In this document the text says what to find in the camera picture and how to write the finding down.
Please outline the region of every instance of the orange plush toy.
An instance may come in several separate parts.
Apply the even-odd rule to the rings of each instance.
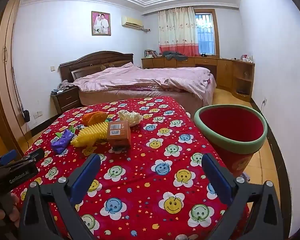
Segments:
[[[82,123],[85,126],[91,126],[96,123],[104,122],[107,117],[108,117],[108,114],[105,112],[102,112],[102,111],[88,113],[82,117]]]

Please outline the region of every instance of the cardboard box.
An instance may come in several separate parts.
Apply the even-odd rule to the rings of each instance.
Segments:
[[[113,148],[131,146],[131,131],[128,121],[109,122],[107,141]]]

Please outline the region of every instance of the white wall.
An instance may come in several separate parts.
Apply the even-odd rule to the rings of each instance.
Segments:
[[[300,12],[292,0],[242,0],[247,49],[256,63],[252,98],[278,142],[290,180],[292,235],[300,227]]]
[[[91,11],[110,13],[111,36],[91,35]],[[89,1],[46,1],[19,8],[13,33],[13,66],[24,108],[31,114],[32,129],[55,116],[50,93],[61,82],[50,66],[76,60],[100,50],[133,53],[134,63],[144,57],[144,33],[121,26],[121,16],[141,19],[140,13]],[[34,120],[33,114],[43,115]]]
[[[240,58],[245,54],[244,37],[240,12],[231,8],[214,8],[218,23],[220,57]],[[144,16],[143,24],[151,32],[145,36],[145,46],[159,52],[159,25],[158,14]]]

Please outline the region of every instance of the white crumpled object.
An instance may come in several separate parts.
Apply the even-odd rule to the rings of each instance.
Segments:
[[[135,111],[132,111],[130,113],[129,111],[120,112],[119,111],[119,118],[121,121],[127,120],[130,127],[137,125],[142,120],[142,115],[139,113],[136,113]]]

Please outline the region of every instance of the pink comforter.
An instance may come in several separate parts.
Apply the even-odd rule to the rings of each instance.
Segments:
[[[195,94],[203,100],[210,70],[202,67],[141,69],[132,63],[78,78],[82,92],[124,89],[163,89]]]

